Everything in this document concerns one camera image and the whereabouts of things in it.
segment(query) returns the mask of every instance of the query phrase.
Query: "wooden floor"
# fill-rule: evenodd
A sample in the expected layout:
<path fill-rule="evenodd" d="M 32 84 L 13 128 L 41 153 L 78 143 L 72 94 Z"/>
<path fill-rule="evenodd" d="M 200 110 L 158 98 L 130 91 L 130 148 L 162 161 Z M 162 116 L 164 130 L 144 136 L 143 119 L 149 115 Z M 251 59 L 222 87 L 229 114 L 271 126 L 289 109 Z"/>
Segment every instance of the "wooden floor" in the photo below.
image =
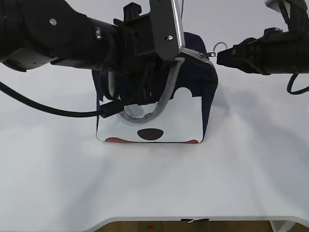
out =
<path fill-rule="evenodd" d="M 273 232 L 268 221 L 115 222 L 98 232 Z M 309 232 L 296 224 L 290 232 Z"/>

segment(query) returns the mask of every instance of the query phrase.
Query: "white background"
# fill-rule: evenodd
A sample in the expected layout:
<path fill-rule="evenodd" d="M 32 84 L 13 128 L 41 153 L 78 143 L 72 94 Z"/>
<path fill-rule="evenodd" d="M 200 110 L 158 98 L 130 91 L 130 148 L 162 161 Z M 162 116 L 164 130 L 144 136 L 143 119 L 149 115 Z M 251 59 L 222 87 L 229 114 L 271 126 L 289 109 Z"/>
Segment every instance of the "white background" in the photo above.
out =
<path fill-rule="evenodd" d="M 69 1 L 109 23 L 123 18 L 129 2 Z M 147 1 L 136 2 L 149 10 Z M 208 50 L 284 26 L 262 0 L 186 0 L 183 19 L 184 30 L 199 34 Z M 0 231 L 86 231 L 149 217 L 291 219 L 309 226 L 309 95 L 287 94 L 289 75 L 217 72 L 201 145 L 104 144 L 96 140 L 95 118 L 51 116 L 1 94 Z M 41 103 L 96 108 L 90 71 L 46 65 L 18 73 L 1 66 L 0 76 Z M 295 87 L 307 85 L 303 75 Z"/>

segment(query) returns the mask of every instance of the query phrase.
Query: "zipper pull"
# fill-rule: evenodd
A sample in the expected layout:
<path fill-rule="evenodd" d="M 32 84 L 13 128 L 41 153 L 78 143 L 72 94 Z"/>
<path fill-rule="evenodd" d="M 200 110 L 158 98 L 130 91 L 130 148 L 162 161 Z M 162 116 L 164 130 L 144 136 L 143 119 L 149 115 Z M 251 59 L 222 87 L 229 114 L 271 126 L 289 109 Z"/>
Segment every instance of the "zipper pull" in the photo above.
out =
<path fill-rule="evenodd" d="M 199 56 L 202 58 L 209 59 L 209 57 L 217 57 L 217 54 L 215 52 L 208 52 L 208 53 L 200 53 Z"/>

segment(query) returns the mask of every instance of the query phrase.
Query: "screw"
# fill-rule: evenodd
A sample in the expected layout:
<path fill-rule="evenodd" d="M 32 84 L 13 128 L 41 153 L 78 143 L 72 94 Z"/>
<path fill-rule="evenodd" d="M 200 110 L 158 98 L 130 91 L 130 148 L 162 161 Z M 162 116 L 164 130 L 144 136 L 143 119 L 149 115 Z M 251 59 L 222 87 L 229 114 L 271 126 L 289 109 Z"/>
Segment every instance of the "screw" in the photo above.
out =
<path fill-rule="evenodd" d="M 101 31 L 101 28 L 99 27 L 96 28 L 96 37 L 97 37 L 97 40 L 102 39 L 102 31 Z"/>
<path fill-rule="evenodd" d="M 51 20 L 49 20 L 50 24 L 53 25 L 53 26 L 56 26 L 57 25 L 57 21 L 52 18 Z"/>
<path fill-rule="evenodd" d="M 171 35 L 169 35 L 169 36 L 167 37 L 167 40 L 173 40 L 173 39 L 174 39 L 174 37 L 171 36 Z"/>

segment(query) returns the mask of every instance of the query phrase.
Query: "black nose print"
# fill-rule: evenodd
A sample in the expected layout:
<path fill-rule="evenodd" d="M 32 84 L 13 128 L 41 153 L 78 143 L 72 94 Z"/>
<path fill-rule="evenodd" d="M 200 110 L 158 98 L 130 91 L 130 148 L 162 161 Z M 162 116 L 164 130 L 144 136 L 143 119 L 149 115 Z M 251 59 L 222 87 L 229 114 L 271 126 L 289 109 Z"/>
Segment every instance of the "black nose print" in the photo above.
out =
<path fill-rule="evenodd" d="M 159 129 L 143 129 L 137 132 L 140 138 L 148 141 L 154 141 L 161 138 L 164 134 L 162 130 Z"/>

